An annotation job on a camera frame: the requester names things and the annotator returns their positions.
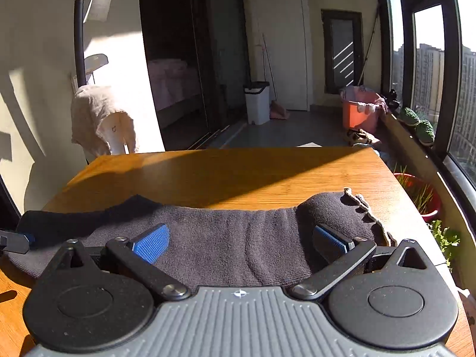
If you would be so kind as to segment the red pot with grass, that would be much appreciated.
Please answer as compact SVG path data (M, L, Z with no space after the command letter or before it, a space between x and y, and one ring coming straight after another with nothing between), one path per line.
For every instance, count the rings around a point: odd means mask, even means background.
M408 173L394 173L395 178L412 200L426 223L437 220L441 211L441 198L433 186Z

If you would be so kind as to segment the white plastic trash bin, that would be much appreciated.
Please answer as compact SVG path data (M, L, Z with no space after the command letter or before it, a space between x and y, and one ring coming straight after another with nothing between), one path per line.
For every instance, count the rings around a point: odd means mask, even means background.
M261 126L270 120L270 83L244 85L248 123Z

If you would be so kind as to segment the leafy green plant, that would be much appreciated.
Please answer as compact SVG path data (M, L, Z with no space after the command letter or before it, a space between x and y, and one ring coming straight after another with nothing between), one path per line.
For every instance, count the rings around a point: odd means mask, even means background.
M427 223L427 226L444 255L446 265L452 271L461 243L460 233L452 228L442 226L441 220L432 220Z

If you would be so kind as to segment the green slipper near window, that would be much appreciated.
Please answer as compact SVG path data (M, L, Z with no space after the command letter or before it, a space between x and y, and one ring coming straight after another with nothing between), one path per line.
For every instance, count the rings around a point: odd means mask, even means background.
M415 127L420 123L419 116L414 110L408 107L403 107L402 110L400 110L398 120L410 127Z

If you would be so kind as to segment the pink dustpan with broom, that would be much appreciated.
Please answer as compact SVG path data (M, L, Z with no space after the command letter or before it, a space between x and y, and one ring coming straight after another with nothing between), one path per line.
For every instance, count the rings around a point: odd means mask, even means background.
M267 47L264 32L262 32L262 40L263 40L265 58L266 58L266 61L267 61L267 64L268 64L269 72L270 72L271 85L272 85L272 89L273 89L273 100L271 101L271 105L270 105L270 117L272 119L276 119L276 120L287 120L288 118L290 118L290 115L287 112L287 110L282 105L280 105L279 102L278 102L278 93L277 93L275 80L274 80L274 76L273 76L273 68L272 68L272 64L271 64L271 60L270 60L270 53L269 53L269 50L268 50L268 47Z

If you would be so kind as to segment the orange bucket with cloths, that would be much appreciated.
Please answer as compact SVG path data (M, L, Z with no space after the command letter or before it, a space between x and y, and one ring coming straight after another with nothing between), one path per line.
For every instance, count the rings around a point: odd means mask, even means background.
M340 90L344 129L363 129L374 134L381 115L388 112L385 99L361 86L347 86Z

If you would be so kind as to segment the pink bed in room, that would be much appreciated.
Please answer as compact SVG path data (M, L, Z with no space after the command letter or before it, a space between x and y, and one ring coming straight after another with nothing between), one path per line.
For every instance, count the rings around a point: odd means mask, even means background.
M150 60L148 75L157 111L201 93L197 69L184 60Z

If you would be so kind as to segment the slippers on floor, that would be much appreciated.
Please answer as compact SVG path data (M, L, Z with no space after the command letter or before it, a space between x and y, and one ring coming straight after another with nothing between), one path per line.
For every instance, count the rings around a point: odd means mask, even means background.
M369 145L372 148L379 148L382 145L380 139L363 129L348 129L345 133L345 137L350 146L361 144Z

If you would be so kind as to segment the dark grey knitted garment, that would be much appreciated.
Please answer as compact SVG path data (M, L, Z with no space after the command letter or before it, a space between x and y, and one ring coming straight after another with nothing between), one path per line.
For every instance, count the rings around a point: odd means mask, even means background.
M298 284L326 265L313 246L316 226L379 246L395 243L363 196L350 189L317 193L295 207L255 211L162 205L136 195L94 212L28 211L18 231L35 242L25 255L8 258L37 278L68 239L102 247L160 226L169 230L168 246L154 265L191 289Z

